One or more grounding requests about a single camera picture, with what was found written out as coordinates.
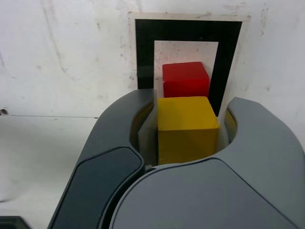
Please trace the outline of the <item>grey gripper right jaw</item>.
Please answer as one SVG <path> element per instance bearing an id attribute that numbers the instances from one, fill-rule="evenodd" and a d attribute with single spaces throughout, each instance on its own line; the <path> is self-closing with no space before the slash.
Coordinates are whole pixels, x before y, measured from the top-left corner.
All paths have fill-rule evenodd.
<path id="1" fill-rule="evenodd" d="M 261 104 L 234 98 L 229 145 L 160 166 L 124 193 L 112 229 L 302 229 L 305 154 L 295 134 Z"/>

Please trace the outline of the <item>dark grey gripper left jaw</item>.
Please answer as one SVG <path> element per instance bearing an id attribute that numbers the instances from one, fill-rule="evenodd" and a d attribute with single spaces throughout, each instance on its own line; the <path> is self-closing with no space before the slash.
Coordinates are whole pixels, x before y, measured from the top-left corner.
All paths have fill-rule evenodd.
<path id="1" fill-rule="evenodd" d="M 49 223 L 51 229 L 107 229 L 120 198 L 145 174 L 138 131 L 154 107 L 152 89 L 134 90 L 97 119 Z"/>

